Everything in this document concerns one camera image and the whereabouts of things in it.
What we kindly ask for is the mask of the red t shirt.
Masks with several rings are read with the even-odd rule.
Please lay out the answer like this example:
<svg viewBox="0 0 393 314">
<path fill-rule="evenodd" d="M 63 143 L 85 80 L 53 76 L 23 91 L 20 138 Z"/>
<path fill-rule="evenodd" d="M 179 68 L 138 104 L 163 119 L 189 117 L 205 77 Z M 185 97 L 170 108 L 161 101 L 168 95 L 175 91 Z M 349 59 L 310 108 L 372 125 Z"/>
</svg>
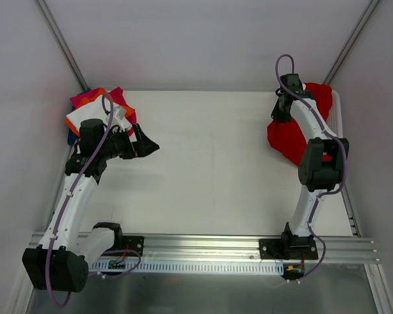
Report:
<svg viewBox="0 0 393 314">
<path fill-rule="evenodd" d="M 327 84 L 313 82 L 306 82 L 304 85 L 305 89 L 312 92 L 318 112 L 324 120 L 327 120 L 333 106 L 332 88 Z M 271 148 L 280 152 L 296 167 L 299 166 L 307 147 L 307 142 L 294 119 L 287 123 L 273 120 L 267 126 L 267 140 Z"/>
</svg>

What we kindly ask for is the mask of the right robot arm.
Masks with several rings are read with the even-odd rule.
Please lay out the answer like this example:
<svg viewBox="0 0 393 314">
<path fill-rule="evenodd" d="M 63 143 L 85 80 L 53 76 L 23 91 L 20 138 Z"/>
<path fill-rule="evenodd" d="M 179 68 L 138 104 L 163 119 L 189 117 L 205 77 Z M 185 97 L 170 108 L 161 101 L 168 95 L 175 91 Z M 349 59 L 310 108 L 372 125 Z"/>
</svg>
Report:
<svg viewBox="0 0 393 314">
<path fill-rule="evenodd" d="M 280 96 L 272 111 L 275 122 L 296 121 L 307 142 L 298 178 L 302 185 L 297 206 L 280 239 L 266 246 L 266 252 L 279 259 L 316 260 L 316 215 L 329 195 L 337 194 L 346 180 L 349 142 L 339 138 L 321 117 L 310 91 L 304 89 L 298 74 L 279 76 Z"/>
</svg>

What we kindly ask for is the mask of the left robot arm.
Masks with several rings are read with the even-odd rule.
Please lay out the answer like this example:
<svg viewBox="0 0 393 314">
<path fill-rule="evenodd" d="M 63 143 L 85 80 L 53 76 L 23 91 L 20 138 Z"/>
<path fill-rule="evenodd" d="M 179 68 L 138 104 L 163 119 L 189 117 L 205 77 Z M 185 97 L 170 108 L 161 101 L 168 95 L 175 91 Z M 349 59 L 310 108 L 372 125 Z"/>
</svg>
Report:
<svg viewBox="0 0 393 314">
<path fill-rule="evenodd" d="M 107 128 L 98 118 L 81 122 L 76 151 L 65 165 L 64 191 L 52 220 L 35 248 L 27 248 L 22 263 L 37 290 L 80 292 L 89 267 L 105 252 L 125 249 L 121 225 L 99 222 L 78 241 L 78 233 L 90 197 L 97 189 L 108 160 L 144 158 L 160 147 L 132 126 L 135 141 L 120 126 Z"/>
</svg>

